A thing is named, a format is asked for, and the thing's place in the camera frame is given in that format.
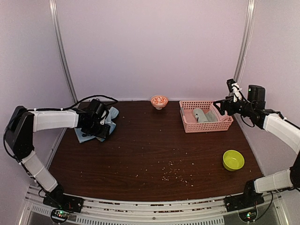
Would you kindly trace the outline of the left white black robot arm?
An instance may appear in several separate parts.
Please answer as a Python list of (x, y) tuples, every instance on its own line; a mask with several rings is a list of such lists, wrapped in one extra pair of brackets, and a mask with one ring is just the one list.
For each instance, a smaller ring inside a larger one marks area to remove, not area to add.
[(61, 184), (38, 158), (33, 146), (33, 133), (58, 128), (78, 128), (85, 136), (105, 139), (110, 133), (110, 125), (105, 123), (108, 115), (107, 106), (96, 99), (83, 109), (27, 109), (18, 106), (4, 131), (3, 144), (10, 147), (12, 158), (49, 194), (50, 202), (57, 208), (63, 208), (68, 202), (67, 197), (63, 195)]

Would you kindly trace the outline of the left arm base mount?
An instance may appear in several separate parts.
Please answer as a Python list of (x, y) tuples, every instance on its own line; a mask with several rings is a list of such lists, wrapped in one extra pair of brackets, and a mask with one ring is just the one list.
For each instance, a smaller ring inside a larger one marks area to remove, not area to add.
[(69, 212), (80, 213), (83, 208), (84, 199), (70, 195), (63, 195), (61, 198), (54, 198), (53, 196), (46, 196), (43, 199), (43, 204), (53, 208), (62, 209)]

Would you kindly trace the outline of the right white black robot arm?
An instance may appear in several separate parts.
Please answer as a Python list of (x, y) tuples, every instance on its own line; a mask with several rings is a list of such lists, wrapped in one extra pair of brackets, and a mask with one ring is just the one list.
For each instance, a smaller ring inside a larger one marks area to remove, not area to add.
[(241, 92), (238, 83), (227, 80), (230, 96), (214, 101), (221, 115), (239, 114), (242, 121), (248, 118), (251, 128), (258, 127), (288, 145), (297, 155), (293, 165), (286, 170), (264, 176), (250, 182), (250, 189), (240, 197), (240, 203), (250, 207), (258, 200), (258, 194), (279, 190), (300, 189), (300, 127), (288, 121), (280, 111), (265, 108), (265, 88), (249, 85), (247, 97)]

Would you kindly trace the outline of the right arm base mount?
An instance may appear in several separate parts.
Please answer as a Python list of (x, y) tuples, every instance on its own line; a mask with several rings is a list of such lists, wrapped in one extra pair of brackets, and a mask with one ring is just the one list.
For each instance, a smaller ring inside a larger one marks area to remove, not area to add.
[(227, 212), (231, 212), (251, 208), (256, 205), (262, 204), (264, 203), (264, 198), (261, 194), (254, 196), (240, 194), (225, 197), (224, 203)]

